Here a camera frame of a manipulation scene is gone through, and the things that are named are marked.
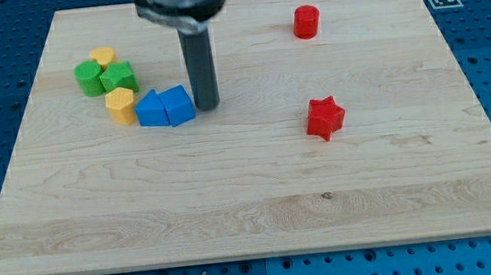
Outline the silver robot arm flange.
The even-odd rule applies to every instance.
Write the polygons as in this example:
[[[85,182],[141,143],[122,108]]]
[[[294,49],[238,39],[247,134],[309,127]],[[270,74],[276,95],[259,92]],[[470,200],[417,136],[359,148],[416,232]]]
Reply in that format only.
[[[225,0],[134,0],[137,15],[185,35],[206,31]]]

